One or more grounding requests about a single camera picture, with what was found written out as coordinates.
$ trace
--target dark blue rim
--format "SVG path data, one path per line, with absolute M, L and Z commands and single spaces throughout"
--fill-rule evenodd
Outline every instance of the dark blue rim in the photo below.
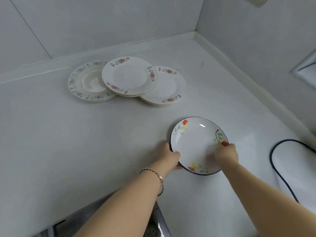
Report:
M 189 118 L 201 118 L 201 119 L 208 120 L 208 119 L 206 119 L 206 118 L 199 117 L 199 116 L 191 116 L 191 117 L 184 118 L 183 120 L 180 120 L 180 121 L 174 126 L 174 128 L 175 128 L 181 121 L 184 121 L 185 119 L 189 119 Z M 170 135 L 169 147 L 170 147 L 170 150 L 173 152 L 172 146 L 171 146 L 171 136 L 172 136 L 172 132 L 171 132 L 171 135 Z M 203 175 L 203 174 L 199 174 L 199 173 L 195 173 L 195 172 L 193 172 L 193 171 L 190 171 L 189 169 L 185 168 L 184 165 L 181 164 L 180 162 L 178 162 L 178 164 L 179 164 L 180 166 L 182 166 L 183 169 L 185 169 L 185 170 L 188 171 L 188 172 L 191 172 L 191 173 L 193 173 L 193 174 L 195 174 L 195 175 Z M 219 171 L 214 172 L 214 173 L 211 173 L 211 174 L 207 174 L 207 175 L 214 175 L 214 174 L 218 173 Z

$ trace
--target braided bracelet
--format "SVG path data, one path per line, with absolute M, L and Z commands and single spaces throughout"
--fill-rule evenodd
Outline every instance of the braided bracelet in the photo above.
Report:
M 160 196 L 160 195 L 162 194 L 162 192 L 163 192 L 163 179 L 162 179 L 161 175 L 160 175 L 157 171 L 152 170 L 152 169 L 150 169 L 150 168 L 144 168 L 144 169 L 142 169 L 139 173 L 143 172 L 144 170 L 150 170 L 150 171 L 154 172 L 154 173 L 159 177 L 159 179 L 160 179 L 160 181 L 161 181 L 161 184 L 162 184 L 162 191 L 161 191 L 160 194 L 158 195 L 158 196 Z

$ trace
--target electrical outlet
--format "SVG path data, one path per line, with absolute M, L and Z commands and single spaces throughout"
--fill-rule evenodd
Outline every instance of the electrical outlet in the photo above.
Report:
M 267 2 L 267 0 L 246 0 L 251 4 L 255 5 L 256 7 L 261 7 L 263 4 Z

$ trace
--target forearm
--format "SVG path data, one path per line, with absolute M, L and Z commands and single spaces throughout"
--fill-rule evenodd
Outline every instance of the forearm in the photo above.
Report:
M 167 173 L 159 163 L 150 166 L 164 178 Z M 161 182 L 152 171 L 143 171 L 126 187 L 109 198 L 75 237 L 139 237 L 150 218 Z
M 239 164 L 225 164 L 223 173 L 261 237 L 316 236 L 316 216 Z

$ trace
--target person's right arm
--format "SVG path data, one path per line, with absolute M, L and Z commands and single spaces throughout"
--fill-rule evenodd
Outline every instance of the person's right arm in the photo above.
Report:
M 316 236 L 316 215 L 240 165 L 234 144 L 215 157 L 261 237 Z

